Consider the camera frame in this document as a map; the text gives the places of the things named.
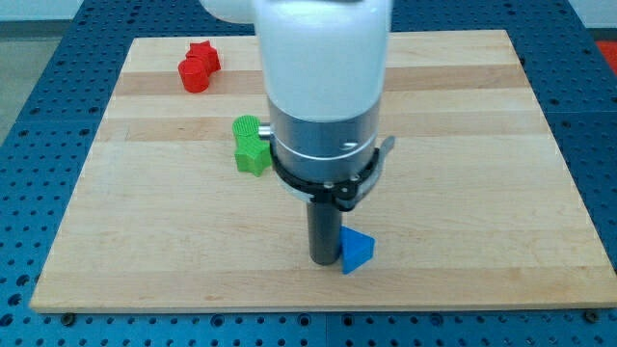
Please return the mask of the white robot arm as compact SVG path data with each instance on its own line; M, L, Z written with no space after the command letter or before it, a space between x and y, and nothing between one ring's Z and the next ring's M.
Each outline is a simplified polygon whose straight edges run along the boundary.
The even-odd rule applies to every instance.
M201 0L214 17L252 24L270 108L273 166L312 203L347 212L381 174L375 147L391 0Z

